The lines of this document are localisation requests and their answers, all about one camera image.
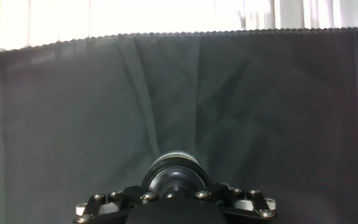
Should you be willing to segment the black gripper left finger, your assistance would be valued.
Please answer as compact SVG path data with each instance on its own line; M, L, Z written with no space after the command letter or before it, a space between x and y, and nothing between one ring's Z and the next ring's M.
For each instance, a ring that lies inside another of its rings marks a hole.
M139 185L122 191L92 195L76 206L74 224L125 224L133 209L159 199L159 195Z

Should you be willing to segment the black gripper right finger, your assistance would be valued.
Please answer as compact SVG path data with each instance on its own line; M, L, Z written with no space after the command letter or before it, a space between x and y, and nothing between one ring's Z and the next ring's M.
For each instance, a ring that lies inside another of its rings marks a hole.
M227 184L210 184L193 198L213 204L228 224L277 224L275 201L257 189L243 190Z

